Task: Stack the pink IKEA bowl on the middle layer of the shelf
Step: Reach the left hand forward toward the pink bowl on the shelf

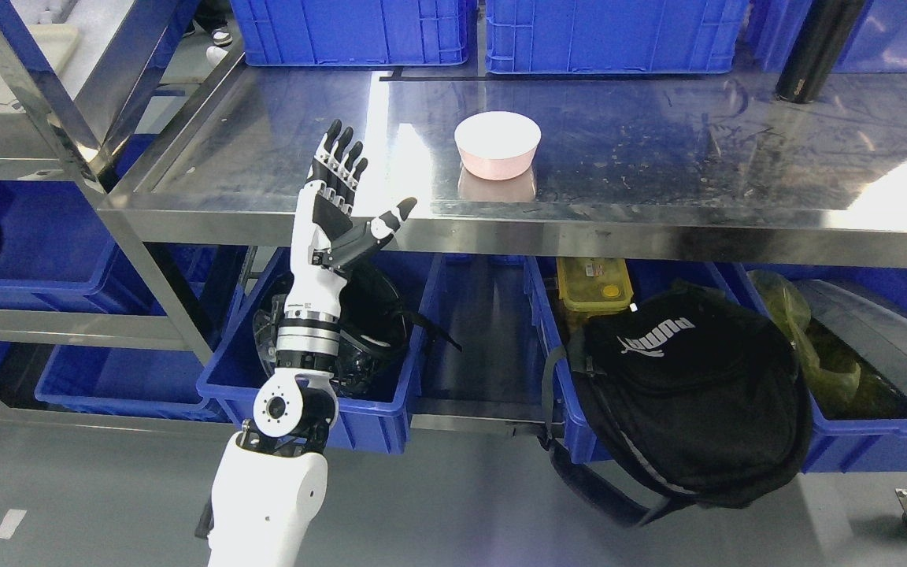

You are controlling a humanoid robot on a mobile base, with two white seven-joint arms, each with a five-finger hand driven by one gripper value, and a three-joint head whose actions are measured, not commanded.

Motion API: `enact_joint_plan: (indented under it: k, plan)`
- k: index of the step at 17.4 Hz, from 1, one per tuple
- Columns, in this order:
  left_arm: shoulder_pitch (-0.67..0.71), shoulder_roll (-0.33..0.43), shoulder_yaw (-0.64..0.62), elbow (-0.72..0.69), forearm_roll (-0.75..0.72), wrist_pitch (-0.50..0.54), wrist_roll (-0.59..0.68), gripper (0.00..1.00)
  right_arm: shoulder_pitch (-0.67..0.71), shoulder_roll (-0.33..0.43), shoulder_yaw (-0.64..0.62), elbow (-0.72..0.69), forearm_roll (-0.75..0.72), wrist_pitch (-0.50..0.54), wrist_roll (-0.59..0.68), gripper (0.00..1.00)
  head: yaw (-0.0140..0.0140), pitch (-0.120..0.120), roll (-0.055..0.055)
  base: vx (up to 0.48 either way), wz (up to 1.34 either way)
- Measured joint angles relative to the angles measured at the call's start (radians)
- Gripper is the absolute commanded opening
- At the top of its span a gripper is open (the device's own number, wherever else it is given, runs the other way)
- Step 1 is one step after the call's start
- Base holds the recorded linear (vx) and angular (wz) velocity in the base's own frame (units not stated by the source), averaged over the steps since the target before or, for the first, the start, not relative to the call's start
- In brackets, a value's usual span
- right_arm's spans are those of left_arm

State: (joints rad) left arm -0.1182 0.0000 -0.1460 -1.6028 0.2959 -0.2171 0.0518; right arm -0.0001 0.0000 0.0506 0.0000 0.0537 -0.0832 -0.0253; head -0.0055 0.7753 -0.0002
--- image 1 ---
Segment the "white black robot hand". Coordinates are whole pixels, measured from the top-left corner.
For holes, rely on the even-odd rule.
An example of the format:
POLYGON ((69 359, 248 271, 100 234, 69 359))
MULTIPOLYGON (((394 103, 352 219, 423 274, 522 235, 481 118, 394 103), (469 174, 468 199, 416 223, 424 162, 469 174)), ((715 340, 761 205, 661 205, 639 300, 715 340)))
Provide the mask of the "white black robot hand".
POLYGON ((417 204, 404 198, 368 221, 352 217, 368 159, 353 127, 335 119, 317 144, 293 213, 291 290, 275 339, 275 366, 331 371, 341 343, 343 288, 356 265, 389 244, 417 204))

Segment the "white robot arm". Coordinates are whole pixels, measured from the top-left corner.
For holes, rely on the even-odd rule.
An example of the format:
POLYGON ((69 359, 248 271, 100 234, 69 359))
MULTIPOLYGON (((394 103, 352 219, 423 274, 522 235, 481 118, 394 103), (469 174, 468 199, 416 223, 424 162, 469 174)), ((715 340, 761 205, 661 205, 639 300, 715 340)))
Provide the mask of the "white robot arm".
POLYGON ((209 566, 293 566, 328 488, 335 374, 275 369, 231 436, 211 491, 209 566))

